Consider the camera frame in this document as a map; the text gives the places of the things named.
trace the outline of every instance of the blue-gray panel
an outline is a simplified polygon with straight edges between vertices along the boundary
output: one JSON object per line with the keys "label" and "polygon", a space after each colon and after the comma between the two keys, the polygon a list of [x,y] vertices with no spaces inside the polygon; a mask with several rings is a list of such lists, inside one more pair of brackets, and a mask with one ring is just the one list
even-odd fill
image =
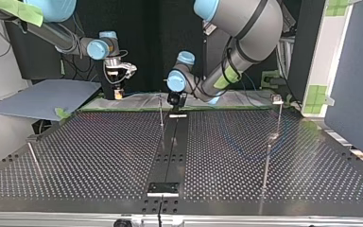
{"label": "blue-gray panel", "polygon": [[98,89],[99,83],[70,79],[44,80],[0,101],[0,114],[60,121],[56,108],[74,112]]}
{"label": "blue-gray panel", "polygon": [[363,1],[355,4],[326,124],[363,151]]}

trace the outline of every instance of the metal pegboard surface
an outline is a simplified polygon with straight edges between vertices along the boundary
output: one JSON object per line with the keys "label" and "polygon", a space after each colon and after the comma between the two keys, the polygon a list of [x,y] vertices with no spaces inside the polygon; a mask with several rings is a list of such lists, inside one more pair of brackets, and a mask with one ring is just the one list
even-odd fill
{"label": "metal pegboard surface", "polygon": [[166,179],[183,183],[178,214],[363,217],[363,163],[314,123],[284,111],[278,130],[272,110],[193,112],[185,123],[174,148],[185,171],[171,166]]}
{"label": "metal pegboard surface", "polygon": [[93,212],[140,213],[163,138],[160,124],[159,113],[80,113],[32,144],[38,162],[24,148],[0,164],[0,201],[26,203],[19,208],[26,211],[87,205]]}

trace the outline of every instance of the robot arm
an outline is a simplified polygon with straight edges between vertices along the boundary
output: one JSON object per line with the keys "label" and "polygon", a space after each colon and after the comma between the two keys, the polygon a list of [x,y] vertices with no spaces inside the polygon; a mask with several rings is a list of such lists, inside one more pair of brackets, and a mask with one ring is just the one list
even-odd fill
{"label": "robot arm", "polygon": [[34,26],[25,23],[18,18],[0,9],[0,19],[12,21],[23,32],[31,32],[41,39],[56,46],[63,54],[88,56],[94,60],[104,61],[104,73],[106,79],[117,91],[122,90],[122,82],[134,75],[137,67],[131,63],[122,62],[126,54],[119,49],[116,32],[103,31],[99,33],[99,39],[79,37],[58,22],[63,22],[73,15],[76,8],[76,0],[26,0],[25,3],[39,7],[43,11],[44,23]]}
{"label": "robot arm", "polygon": [[222,63],[204,80],[191,74],[194,55],[181,52],[167,86],[173,92],[186,92],[215,104],[229,84],[241,79],[241,73],[274,50],[282,34],[283,15],[276,0],[196,0],[194,10],[231,39]]}

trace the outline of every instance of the perforated metal table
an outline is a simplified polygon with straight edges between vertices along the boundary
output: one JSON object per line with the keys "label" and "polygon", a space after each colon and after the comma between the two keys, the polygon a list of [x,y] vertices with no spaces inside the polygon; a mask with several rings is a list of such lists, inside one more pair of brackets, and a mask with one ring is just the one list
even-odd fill
{"label": "perforated metal table", "polygon": [[363,218],[363,162],[298,114],[164,116],[78,113],[0,163],[0,214]]}

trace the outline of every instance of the white cable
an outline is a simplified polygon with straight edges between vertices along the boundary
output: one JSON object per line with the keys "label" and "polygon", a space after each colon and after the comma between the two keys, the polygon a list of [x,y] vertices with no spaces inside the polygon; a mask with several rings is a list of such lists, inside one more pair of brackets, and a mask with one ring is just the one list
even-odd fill
{"label": "white cable", "polygon": [[67,54],[73,50],[75,50],[76,48],[78,48],[78,54],[80,55],[80,58],[82,59],[82,47],[81,47],[81,41],[78,38],[78,35],[73,33],[69,28],[67,28],[66,26],[62,25],[62,24],[58,24],[60,25],[64,30],[67,31],[67,33],[72,37],[72,47],[68,50],[62,50],[63,54]]}
{"label": "white cable", "polygon": [[105,62],[103,63],[104,65],[104,75],[105,75],[105,79],[111,84],[111,85],[114,85],[114,84],[118,84],[118,83],[121,83],[123,80],[125,80],[126,77],[122,77],[119,81],[116,81],[116,82],[112,82],[109,78],[108,78],[108,75],[106,74],[106,64]]}
{"label": "white cable", "polygon": [[76,13],[73,13],[73,21],[75,22],[76,27],[81,32],[82,35],[85,35],[84,31],[81,29],[81,27],[78,25],[78,22],[76,20]]}
{"label": "white cable", "polygon": [[98,77],[98,74],[95,74],[92,79],[90,79],[90,82],[92,82],[96,77]]}

